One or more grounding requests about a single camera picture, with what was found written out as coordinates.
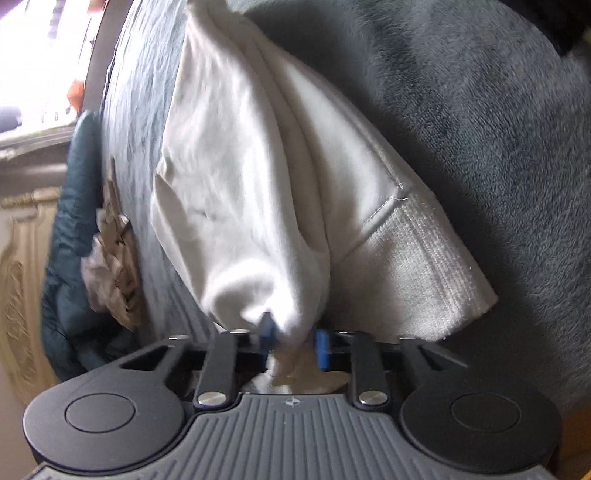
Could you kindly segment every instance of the orange object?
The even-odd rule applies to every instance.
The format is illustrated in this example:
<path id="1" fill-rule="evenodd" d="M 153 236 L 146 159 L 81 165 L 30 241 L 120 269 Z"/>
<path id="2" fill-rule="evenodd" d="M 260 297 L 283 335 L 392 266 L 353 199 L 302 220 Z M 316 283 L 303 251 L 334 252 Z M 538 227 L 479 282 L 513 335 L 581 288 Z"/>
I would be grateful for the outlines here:
<path id="1" fill-rule="evenodd" d="M 80 115 L 82 102 L 84 101 L 84 82 L 82 80 L 74 80 L 66 96 L 72 108 Z"/>
<path id="2" fill-rule="evenodd" d="M 105 9 L 106 3 L 106 0 L 90 0 L 90 2 L 88 3 L 87 12 L 90 14 L 101 12 Z"/>

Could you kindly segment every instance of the ornate white molding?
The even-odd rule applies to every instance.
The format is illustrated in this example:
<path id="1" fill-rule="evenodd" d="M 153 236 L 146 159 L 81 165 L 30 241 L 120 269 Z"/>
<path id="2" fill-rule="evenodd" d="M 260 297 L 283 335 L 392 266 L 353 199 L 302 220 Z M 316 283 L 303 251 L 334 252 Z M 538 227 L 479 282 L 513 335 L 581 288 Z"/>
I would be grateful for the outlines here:
<path id="1" fill-rule="evenodd" d="M 0 359 L 24 404 L 57 383 L 41 343 L 40 303 L 56 203 L 25 206 L 35 204 L 34 216 L 11 220 L 0 257 Z"/>
<path id="2" fill-rule="evenodd" d="M 12 197 L 5 197 L 0 200 L 0 207 L 3 209 L 34 207 L 39 203 L 56 202 L 60 197 L 61 188 L 49 187 L 38 189 L 32 193 L 23 193 Z"/>

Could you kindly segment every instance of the fabric fold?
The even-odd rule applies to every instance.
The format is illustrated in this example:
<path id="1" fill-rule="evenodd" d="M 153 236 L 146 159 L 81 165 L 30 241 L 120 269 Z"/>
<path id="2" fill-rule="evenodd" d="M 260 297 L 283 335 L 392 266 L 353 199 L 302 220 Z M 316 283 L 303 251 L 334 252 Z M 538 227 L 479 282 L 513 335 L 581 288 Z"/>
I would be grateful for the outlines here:
<path id="1" fill-rule="evenodd" d="M 250 328 L 270 312 L 289 348 L 325 313 L 383 340 L 437 340 L 496 300 L 379 132 L 217 0 L 187 7 L 151 220 L 212 320 Z"/>

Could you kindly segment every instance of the circular button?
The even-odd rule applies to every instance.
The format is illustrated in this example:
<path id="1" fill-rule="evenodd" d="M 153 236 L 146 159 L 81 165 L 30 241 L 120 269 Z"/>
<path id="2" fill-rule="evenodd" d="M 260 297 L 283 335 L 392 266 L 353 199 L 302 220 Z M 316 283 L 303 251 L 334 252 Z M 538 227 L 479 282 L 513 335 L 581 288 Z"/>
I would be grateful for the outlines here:
<path id="1" fill-rule="evenodd" d="M 67 422 L 76 430 L 87 433 L 118 430 L 127 425 L 134 415 L 133 402 L 112 393 L 97 393 L 78 398 L 66 410 Z"/>
<path id="2" fill-rule="evenodd" d="M 500 395 L 475 393 L 464 395 L 452 404 L 458 423 L 478 432 L 504 432 L 519 421 L 519 408 Z"/>
<path id="3" fill-rule="evenodd" d="M 204 392 L 198 396 L 197 402 L 204 407 L 219 407 L 227 399 L 222 392 Z"/>
<path id="4" fill-rule="evenodd" d="M 388 396 L 379 390 L 368 390 L 359 396 L 359 401 L 363 405 L 378 406 L 388 401 Z"/>

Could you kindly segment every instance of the black round pad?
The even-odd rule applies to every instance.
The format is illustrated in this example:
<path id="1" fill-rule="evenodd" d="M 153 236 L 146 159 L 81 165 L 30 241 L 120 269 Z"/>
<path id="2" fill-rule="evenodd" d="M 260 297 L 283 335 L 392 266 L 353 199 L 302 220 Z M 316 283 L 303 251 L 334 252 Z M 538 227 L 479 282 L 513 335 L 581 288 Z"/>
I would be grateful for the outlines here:
<path id="1" fill-rule="evenodd" d="M 107 365 L 35 398 L 23 429 L 37 457 L 92 475 L 146 461 L 183 423 L 182 403 L 158 375 Z"/>
<path id="2" fill-rule="evenodd" d="M 108 415 L 91 412 L 105 411 Z M 95 393 L 74 400 L 66 409 L 66 420 L 76 430 L 88 433 L 107 433 L 120 429 L 134 418 L 134 403 L 112 393 Z"/>
<path id="3" fill-rule="evenodd" d="M 434 374 L 404 401 L 400 423 L 432 458 L 487 474 L 544 465 L 561 431 L 558 410 L 536 389 L 472 368 Z"/>
<path id="4" fill-rule="evenodd" d="M 467 429 L 479 432 L 503 432 L 521 417 L 519 407 L 511 400 L 491 393 L 473 393 L 452 404 L 452 415 Z"/>

